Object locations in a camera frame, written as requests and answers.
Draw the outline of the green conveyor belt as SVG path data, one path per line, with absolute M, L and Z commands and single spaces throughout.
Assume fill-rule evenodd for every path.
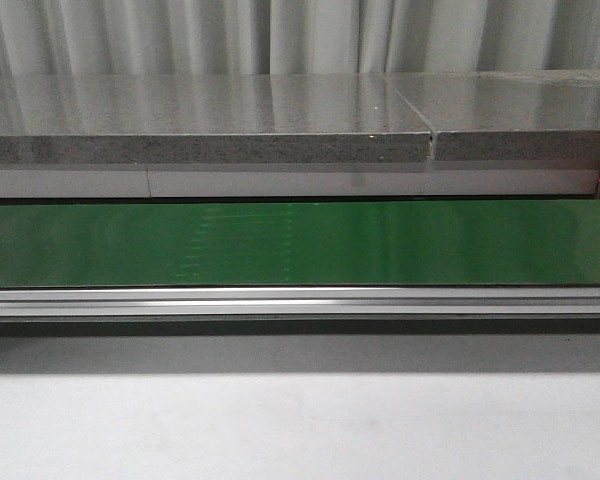
M 0 205 L 0 288 L 600 285 L 600 200 Z

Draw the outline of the white counter base panel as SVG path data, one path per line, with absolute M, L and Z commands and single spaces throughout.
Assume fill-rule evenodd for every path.
M 600 162 L 0 166 L 0 199 L 591 195 Z

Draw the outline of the grey stone counter slab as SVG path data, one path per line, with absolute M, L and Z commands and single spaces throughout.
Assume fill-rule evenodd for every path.
M 430 131 L 377 75 L 0 76 L 0 165 L 407 163 Z

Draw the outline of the grey pleated curtain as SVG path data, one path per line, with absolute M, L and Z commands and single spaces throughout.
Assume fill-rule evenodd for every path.
M 600 68 L 600 1 L 0 1 L 0 75 Z

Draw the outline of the aluminium conveyor side rail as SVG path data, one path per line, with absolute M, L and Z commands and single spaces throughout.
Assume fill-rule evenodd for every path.
M 596 287 L 0 289 L 0 319 L 600 316 Z

